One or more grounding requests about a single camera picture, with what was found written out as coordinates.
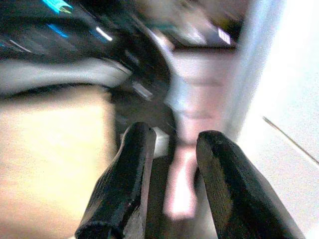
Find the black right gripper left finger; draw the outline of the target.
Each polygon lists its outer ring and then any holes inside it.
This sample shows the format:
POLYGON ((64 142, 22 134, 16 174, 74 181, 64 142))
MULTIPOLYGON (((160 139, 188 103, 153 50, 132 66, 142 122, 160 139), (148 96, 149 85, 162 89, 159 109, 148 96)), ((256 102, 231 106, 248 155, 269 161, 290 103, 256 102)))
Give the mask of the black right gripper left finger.
POLYGON ((127 128, 112 164, 94 187, 76 239, 145 239, 155 143, 148 124, 127 128))

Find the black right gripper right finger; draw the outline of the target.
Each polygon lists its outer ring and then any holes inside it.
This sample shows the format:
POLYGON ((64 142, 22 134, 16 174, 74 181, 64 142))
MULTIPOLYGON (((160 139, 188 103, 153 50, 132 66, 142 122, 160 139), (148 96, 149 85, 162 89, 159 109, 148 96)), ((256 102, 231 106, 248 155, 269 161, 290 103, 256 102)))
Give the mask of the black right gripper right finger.
POLYGON ((218 239, 306 239, 268 180, 223 133, 199 133, 196 159, 218 239))

